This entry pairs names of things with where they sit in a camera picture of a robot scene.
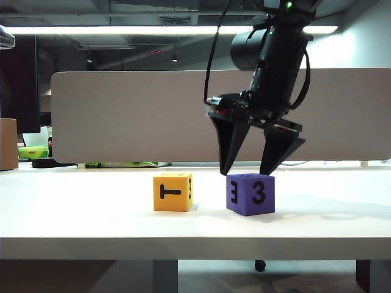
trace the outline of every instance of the number 3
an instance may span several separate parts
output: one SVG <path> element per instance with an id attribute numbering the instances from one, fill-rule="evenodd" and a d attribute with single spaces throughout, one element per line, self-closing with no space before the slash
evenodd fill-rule
<path id="1" fill-rule="evenodd" d="M 259 187 L 259 189 L 257 190 L 257 195 L 260 195 L 261 198 L 253 197 L 252 202 L 255 204 L 262 204 L 266 199 L 266 194 L 263 192 L 265 185 L 263 184 L 262 181 L 257 181 L 253 184 L 252 188 L 256 189 L 257 187 Z"/>

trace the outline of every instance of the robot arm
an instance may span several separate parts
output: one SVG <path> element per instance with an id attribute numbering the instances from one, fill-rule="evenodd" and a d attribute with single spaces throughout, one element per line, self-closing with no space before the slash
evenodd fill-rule
<path id="1" fill-rule="evenodd" d="M 237 35 L 231 45 L 231 57 L 241 70 L 254 70 L 250 86 L 241 93 L 229 93 L 207 99 L 212 107 L 208 116 L 217 131 L 220 172 L 226 175 L 250 126 L 264 129 L 266 139 L 260 173 L 269 175 L 305 140 L 299 137 L 300 124 L 284 120 L 289 110 L 303 101 L 310 84 L 306 52 L 312 35 L 303 27 L 314 19 L 323 0 L 280 0 L 278 9 L 254 3 L 267 13 L 266 20 L 253 20 L 253 31 Z M 295 102 L 290 98 L 303 56 L 307 71 L 303 88 Z"/>

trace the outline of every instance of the white partition board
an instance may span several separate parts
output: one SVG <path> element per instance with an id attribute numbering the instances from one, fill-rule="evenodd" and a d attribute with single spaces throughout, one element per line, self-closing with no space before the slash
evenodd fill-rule
<path id="1" fill-rule="evenodd" d="M 391 157 L 391 70 L 314 69 L 303 104 L 286 118 L 306 143 L 290 160 Z M 252 72 L 212 71 L 211 95 L 248 88 Z M 53 154 L 59 162 L 218 161 L 205 115 L 204 71 L 56 73 L 51 81 Z M 294 100 L 304 80 L 300 71 Z M 238 161 L 260 160 L 263 130 L 251 128 Z"/>

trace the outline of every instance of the yellow cube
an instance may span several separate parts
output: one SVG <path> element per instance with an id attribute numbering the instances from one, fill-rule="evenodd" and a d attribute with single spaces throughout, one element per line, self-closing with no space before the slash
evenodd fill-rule
<path id="1" fill-rule="evenodd" d="M 192 173 L 162 173 L 153 177 L 154 211 L 187 212 L 193 204 Z"/>

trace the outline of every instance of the wall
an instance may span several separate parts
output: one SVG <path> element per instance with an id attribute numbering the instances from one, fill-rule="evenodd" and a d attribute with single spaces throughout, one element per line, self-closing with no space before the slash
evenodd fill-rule
<path id="1" fill-rule="evenodd" d="M 346 31 L 309 44 L 311 66 L 391 67 L 390 12 L 391 1 L 379 1 Z"/>

